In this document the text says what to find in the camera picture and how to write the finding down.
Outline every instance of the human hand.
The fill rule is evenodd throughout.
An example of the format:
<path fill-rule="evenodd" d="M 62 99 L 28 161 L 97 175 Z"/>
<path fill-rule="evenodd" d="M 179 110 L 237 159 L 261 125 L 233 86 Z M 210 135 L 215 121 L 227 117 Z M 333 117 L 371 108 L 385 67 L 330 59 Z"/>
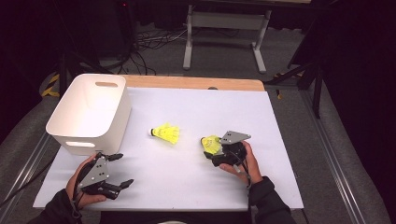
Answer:
<path fill-rule="evenodd" d="M 87 164 L 88 162 L 92 161 L 95 158 L 95 156 L 96 156 L 96 154 L 91 155 L 87 160 L 85 160 L 77 168 L 76 172 L 73 174 L 73 176 L 67 182 L 66 192 L 67 192 L 67 195 L 69 196 L 70 202 L 73 200 L 74 188 L 75 188 L 75 184 L 76 184 L 79 172 L 81 171 L 82 167 L 84 167 L 84 165 Z M 91 204 L 91 203 L 100 203 L 100 202 L 104 202 L 105 200 L 106 200 L 106 196 L 105 195 L 101 195 L 101 194 L 90 195 L 90 194 L 84 193 L 82 195 L 81 200 L 79 200 L 78 208 L 81 209 L 85 205 L 88 205 L 88 204 Z"/>
<path fill-rule="evenodd" d="M 253 155 L 253 151 L 251 149 L 250 144 L 248 142 L 245 142 L 245 141 L 242 141 L 242 144 L 244 145 L 244 147 L 245 147 L 245 149 L 247 151 L 247 157 L 243 161 L 243 163 L 246 165 L 246 167 L 248 169 L 248 173 L 250 175 L 251 184 L 258 183 L 258 182 L 262 181 L 262 174 L 260 173 L 260 170 L 259 170 L 259 164 L 257 163 L 257 160 L 256 160 L 256 158 Z M 224 171 L 226 171 L 226 172 L 228 172 L 230 174 L 238 176 L 245 184 L 248 185 L 247 176 L 245 174 L 243 174 L 243 173 L 236 172 L 236 170 L 233 168 L 233 166 L 231 166 L 229 164 L 226 164 L 226 163 L 222 163 L 219 167 L 222 170 L 224 170 Z M 239 167 L 239 169 L 241 171 L 244 171 L 244 168 L 243 168 L 242 164 L 239 165 L 238 167 Z"/>

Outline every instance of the sleeve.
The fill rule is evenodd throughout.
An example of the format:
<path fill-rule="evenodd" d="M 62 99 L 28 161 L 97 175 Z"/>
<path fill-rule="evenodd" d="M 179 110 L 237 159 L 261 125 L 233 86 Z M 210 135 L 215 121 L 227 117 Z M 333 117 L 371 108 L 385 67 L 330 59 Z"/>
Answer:
<path fill-rule="evenodd" d="M 38 217 L 30 220 L 28 224 L 76 224 L 78 219 L 74 218 L 72 213 L 73 207 L 69 197 L 66 190 L 62 189 L 47 203 L 45 210 Z"/>
<path fill-rule="evenodd" d="M 263 181 L 251 186 L 248 201 L 259 210 L 255 217 L 257 224 L 296 223 L 289 207 L 283 203 L 275 191 L 273 182 L 267 176 Z"/>

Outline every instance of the white board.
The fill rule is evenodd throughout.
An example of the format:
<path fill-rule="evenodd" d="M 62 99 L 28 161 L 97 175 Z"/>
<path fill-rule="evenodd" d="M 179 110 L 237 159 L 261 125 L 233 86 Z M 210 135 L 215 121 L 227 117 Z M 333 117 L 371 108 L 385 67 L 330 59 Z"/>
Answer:
<path fill-rule="evenodd" d="M 107 183 L 134 179 L 116 200 L 87 206 L 118 211 L 245 211 L 246 186 L 208 160 L 200 139 L 227 131 L 247 133 L 262 175 L 290 208 L 303 202 L 265 91 L 129 88 L 132 111 L 118 161 L 108 163 Z M 169 122 L 180 128 L 175 145 L 148 135 Z M 49 169 L 34 207 L 43 208 L 86 157 L 63 147 Z"/>

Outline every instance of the shuttlecock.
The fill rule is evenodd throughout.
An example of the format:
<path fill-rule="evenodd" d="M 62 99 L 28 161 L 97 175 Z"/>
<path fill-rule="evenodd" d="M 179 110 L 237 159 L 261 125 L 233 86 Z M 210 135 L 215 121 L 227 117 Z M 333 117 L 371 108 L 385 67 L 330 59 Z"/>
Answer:
<path fill-rule="evenodd" d="M 215 135 L 210 135 L 201 139 L 204 151 L 212 155 L 218 153 L 221 149 L 220 138 Z"/>
<path fill-rule="evenodd" d="M 157 128 L 151 129 L 149 134 L 175 144 L 178 140 L 179 128 L 177 126 L 171 126 L 168 122 L 166 122 Z"/>

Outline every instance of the metal bracket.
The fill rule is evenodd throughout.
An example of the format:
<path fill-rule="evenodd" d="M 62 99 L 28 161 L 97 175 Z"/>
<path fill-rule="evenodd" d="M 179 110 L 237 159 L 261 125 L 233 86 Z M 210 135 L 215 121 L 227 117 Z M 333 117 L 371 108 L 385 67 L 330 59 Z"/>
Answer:
<path fill-rule="evenodd" d="M 108 170 L 106 165 L 106 158 L 100 157 L 96 164 L 91 168 L 87 175 L 79 183 L 80 188 L 88 187 L 89 185 L 104 181 L 108 179 Z"/>
<path fill-rule="evenodd" d="M 220 138 L 220 143 L 222 145 L 231 145 L 249 139 L 250 137 L 250 134 L 228 131 L 222 138 Z"/>

